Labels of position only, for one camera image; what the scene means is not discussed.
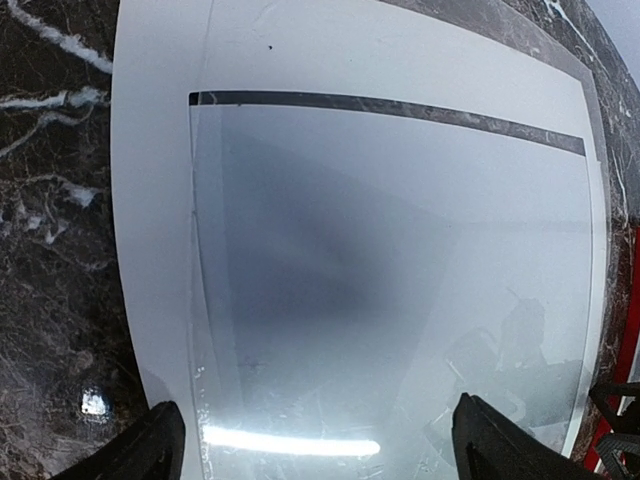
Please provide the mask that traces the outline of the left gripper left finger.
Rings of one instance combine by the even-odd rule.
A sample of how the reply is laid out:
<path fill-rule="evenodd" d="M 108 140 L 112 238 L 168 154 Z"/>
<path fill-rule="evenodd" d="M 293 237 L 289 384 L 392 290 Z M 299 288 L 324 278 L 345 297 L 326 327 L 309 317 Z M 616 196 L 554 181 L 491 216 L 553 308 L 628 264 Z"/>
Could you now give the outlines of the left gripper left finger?
<path fill-rule="evenodd" d="M 186 429 L 178 405 L 164 401 L 93 455 L 55 475 L 54 480 L 178 480 Z"/>

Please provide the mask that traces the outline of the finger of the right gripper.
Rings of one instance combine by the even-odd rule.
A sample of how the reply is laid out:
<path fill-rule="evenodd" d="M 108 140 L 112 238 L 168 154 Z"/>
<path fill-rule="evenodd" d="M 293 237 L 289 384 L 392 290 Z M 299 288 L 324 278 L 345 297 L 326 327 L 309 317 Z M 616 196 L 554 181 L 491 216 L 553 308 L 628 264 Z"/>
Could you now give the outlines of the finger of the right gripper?
<path fill-rule="evenodd" d="M 595 445 L 606 472 L 612 479 L 639 478 L 639 383 L 600 383 L 589 396 L 610 427 Z M 609 405 L 610 397 L 630 397 L 631 403 L 618 415 Z"/>

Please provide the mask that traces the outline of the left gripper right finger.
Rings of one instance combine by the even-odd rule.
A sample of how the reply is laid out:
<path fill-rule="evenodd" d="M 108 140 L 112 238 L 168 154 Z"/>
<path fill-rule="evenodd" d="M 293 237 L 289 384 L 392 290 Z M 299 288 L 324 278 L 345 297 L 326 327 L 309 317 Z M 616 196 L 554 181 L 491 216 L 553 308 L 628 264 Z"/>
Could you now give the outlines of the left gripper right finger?
<path fill-rule="evenodd" d="M 460 479 L 585 477 L 584 467 L 541 444 L 476 395 L 461 395 L 452 443 Z"/>

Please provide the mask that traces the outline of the red wooden picture frame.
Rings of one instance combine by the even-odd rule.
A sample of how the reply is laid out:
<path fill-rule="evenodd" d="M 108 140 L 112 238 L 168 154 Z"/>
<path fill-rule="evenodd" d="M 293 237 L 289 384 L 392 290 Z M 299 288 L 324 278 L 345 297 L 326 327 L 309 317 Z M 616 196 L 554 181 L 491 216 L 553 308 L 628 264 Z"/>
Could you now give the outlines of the red wooden picture frame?
<path fill-rule="evenodd" d="M 639 251 L 635 250 L 632 255 L 632 283 L 630 292 L 630 303 L 624 333 L 615 363 L 613 379 L 609 382 L 624 384 L 631 382 L 639 383 Z M 609 405 L 618 414 L 622 414 L 631 403 L 630 397 L 610 397 Z M 606 472 L 598 454 L 595 451 L 597 441 L 606 433 L 610 432 L 610 427 L 601 415 L 601 420 L 592 441 L 592 452 L 595 459 L 600 462 L 607 478 L 612 479 Z"/>

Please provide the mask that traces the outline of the autumn forest photo print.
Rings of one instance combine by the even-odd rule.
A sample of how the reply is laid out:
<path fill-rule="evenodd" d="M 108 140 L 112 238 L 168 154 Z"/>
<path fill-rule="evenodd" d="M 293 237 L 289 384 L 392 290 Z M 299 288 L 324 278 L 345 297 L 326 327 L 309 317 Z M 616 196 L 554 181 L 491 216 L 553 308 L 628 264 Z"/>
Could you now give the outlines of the autumn forest photo print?
<path fill-rule="evenodd" d="M 217 479 L 452 479 L 476 394 L 562 451 L 586 372 L 588 165 L 381 114 L 197 106 Z"/>

